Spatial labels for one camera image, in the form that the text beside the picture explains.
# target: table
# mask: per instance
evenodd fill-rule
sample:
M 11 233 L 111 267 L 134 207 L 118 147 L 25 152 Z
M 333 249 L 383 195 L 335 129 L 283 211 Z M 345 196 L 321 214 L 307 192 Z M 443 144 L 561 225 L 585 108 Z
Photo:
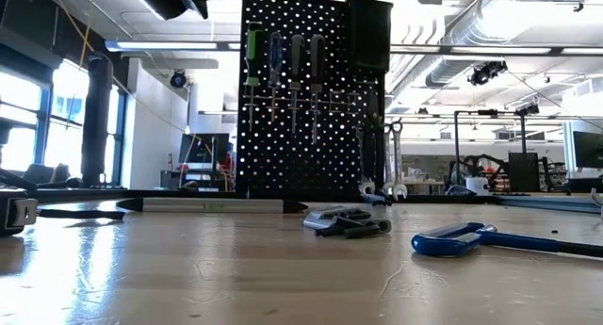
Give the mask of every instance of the table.
M 0 239 L 0 323 L 600 323 L 603 263 L 480 247 L 417 255 L 411 237 L 461 221 L 603 244 L 596 215 L 397 204 L 389 236 L 316 238 L 301 215 L 129 214 L 41 219 Z M 558 230 L 557 235 L 551 230 Z
M 406 185 L 407 187 L 419 187 L 418 192 L 414 192 L 414 194 L 421 194 L 420 192 L 420 187 L 427 187 L 428 189 L 428 194 L 432 195 L 433 194 L 433 187 L 437 187 L 437 194 L 444 194 L 444 182 L 430 182 L 430 181 L 422 181 L 422 182 L 416 182 L 416 181 L 404 181 L 404 185 Z

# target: fluorescent light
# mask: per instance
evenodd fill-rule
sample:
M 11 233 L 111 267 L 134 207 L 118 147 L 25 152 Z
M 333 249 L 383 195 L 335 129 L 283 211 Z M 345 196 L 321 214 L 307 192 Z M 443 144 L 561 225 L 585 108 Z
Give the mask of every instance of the fluorescent light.
M 140 1 L 140 3 L 141 3 L 141 4 L 142 4 L 144 7 L 146 7 L 147 9 L 149 9 L 149 10 L 151 11 L 151 13 L 153 13 L 153 15 L 154 15 L 154 16 L 155 16 L 157 19 L 159 19 L 159 20 L 161 20 L 161 21 L 165 21 L 165 20 L 166 20 L 166 18 L 162 17 L 162 16 L 161 16 L 159 13 L 157 13 L 157 11 L 156 11 L 154 8 L 152 8 L 152 7 L 151 7 L 151 5 L 149 5 L 149 3 L 147 3 L 145 0 L 139 0 L 139 1 Z
M 488 57 L 488 56 L 443 56 L 444 60 L 458 61 L 504 61 L 504 57 Z
M 550 48 L 545 47 L 514 47 L 514 46 L 466 46 L 452 47 L 452 54 L 475 53 L 483 55 L 513 55 L 513 54 L 535 54 L 544 55 L 550 53 Z
M 118 48 L 123 50 L 206 50 L 217 49 L 214 42 L 183 42 L 183 41 L 116 41 Z
M 236 111 L 199 111 L 199 114 L 206 115 L 236 115 Z
M 440 50 L 439 46 L 408 46 L 408 45 L 392 45 L 391 52 L 396 54 L 421 54 L 421 53 L 437 53 Z
M 574 55 L 603 55 L 603 48 L 563 48 L 562 55 L 574 54 Z

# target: window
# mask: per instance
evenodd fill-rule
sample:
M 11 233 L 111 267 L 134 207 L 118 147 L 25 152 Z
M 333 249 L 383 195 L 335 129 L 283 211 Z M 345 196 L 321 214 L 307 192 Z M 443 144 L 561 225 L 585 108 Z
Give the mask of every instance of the window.
M 34 162 L 40 98 L 40 86 L 0 72 L 0 117 L 24 123 L 24 127 L 10 130 L 2 148 L 3 169 L 25 171 Z
M 44 165 L 59 163 L 69 166 L 72 176 L 81 176 L 83 123 L 88 96 L 88 72 L 79 70 L 77 65 L 64 61 L 54 74 L 55 92 L 51 109 L 51 123 L 48 130 Z M 119 182 L 114 178 L 115 144 L 118 133 L 119 106 L 122 101 L 118 88 L 113 86 L 109 99 L 106 131 L 105 174 L 108 183 Z

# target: black pegboard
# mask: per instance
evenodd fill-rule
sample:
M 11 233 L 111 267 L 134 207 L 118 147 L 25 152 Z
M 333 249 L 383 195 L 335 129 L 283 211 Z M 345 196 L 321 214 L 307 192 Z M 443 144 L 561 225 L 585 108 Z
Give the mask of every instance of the black pegboard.
M 329 0 L 243 0 L 241 26 L 236 192 L 250 197 L 298 200 L 354 201 L 361 179 L 355 128 L 367 114 L 372 91 L 383 98 L 383 75 L 351 73 L 347 61 L 345 3 Z M 269 60 L 265 54 L 259 87 L 253 89 L 253 130 L 250 123 L 250 89 L 244 86 L 246 31 L 249 22 L 261 22 L 268 51 L 269 35 L 283 35 L 281 87 L 276 90 L 281 108 L 271 121 L 268 86 Z M 301 63 L 301 91 L 298 92 L 297 128 L 292 135 L 291 37 L 302 34 L 307 54 Z M 312 143 L 313 108 L 310 92 L 310 40 L 321 34 L 326 42 L 323 92 L 318 104 L 318 140 Z

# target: computer monitor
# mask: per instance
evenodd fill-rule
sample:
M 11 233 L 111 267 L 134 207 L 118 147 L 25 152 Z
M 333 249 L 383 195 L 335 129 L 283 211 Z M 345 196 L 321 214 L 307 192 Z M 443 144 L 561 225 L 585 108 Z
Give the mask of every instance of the computer monitor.
M 574 132 L 576 167 L 603 169 L 603 134 Z
M 209 153 L 207 149 L 212 150 L 213 137 L 216 137 L 216 141 L 218 143 L 218 154 L 215 154 L 218 157 L 218 162 L 225 164 L 226 154 L 228 153 L 228 138 L 230 137 L 228 133 L 195 134 L 192 147 L 190 146 L 190 143 L 193 142 L 193 135 L 182 135 L 179 162 L 181 164 L 211 163 L 211 153 Z

